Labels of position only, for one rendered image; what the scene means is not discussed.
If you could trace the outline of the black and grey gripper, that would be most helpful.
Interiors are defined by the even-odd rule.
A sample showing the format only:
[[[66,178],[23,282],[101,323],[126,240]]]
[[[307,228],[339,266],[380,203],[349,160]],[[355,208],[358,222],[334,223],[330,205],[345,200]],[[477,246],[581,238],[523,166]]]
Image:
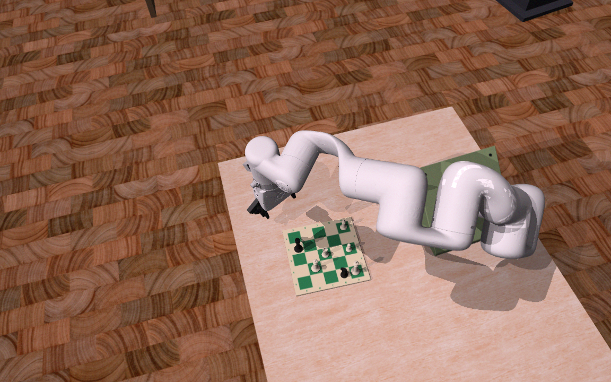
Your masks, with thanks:
[[[263,217],[265,216],[269,219],[269,215],[267,211],[273,210],[273,208],[284,199],[289,197],[290,195],[293,198],[296,198],[295,193],[286,193],[280,188],[275,189],[262,189],[259,187],[253,188],[253,194],[255,196],[255,200],[248,207],[247,211],[250,214],[261,214]]]

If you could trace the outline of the green and cream chessboard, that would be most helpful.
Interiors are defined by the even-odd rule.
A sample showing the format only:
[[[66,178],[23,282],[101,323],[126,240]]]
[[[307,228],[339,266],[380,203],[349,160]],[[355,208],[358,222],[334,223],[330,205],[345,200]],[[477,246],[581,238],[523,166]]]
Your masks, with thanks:
[[[346,230],[340,228],[342,220],[346,220]],[[290,228],[282,234],[296,297],[371,280],[351,217]],[[303,248],[300,253],[295,252],[296,238]],[[323,248],[328,249],[328,258],[322,257]],[[312,271],[313,259],[318,260],[319,272]],[[358,275],[350,272],[354,261],[359,262]],[[341,277],[342,267],[347,269],[347,278]]]

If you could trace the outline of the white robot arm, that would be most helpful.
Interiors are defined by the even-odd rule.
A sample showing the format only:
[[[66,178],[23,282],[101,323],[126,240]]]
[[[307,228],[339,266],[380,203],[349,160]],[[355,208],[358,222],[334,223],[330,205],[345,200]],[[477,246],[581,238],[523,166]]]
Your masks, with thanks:
[[[243,166],[252,172],[252,188],[298,193],[319,154],[338,157],[339,186],[346,197],[380,205],[376,229],[384,237],[466,250],[472,245],[480,217],[484,218],[481,245],[486,253],[518,259],[536,250],[545,194],[534,185],[511,185],[499,172],[482,164],[458,161],[446,168],[431,227],[422,226],[426,172],[417,166],[356,157],[346,143],[329,133],[295,132],[282,154],[270,137],[255,137],[247,144]]]

